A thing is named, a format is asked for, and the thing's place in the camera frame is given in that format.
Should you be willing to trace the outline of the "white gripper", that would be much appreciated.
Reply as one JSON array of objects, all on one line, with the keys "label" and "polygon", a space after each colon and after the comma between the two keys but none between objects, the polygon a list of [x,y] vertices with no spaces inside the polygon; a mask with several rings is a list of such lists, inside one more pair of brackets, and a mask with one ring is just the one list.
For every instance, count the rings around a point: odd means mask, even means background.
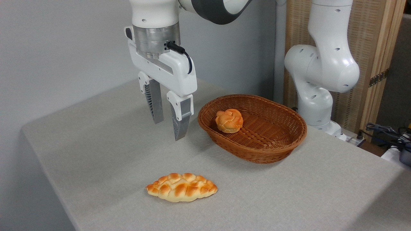
[{"label": "white gripper", "polygon": [[180,45],[178,25],[164,28],[125,27],[132,63],[140,71],[138,81],[155,124],[163,121],[160,85],[170,91],[175,140],[184,138],[194,114],[193,95],[197,78],[193,60]]}]

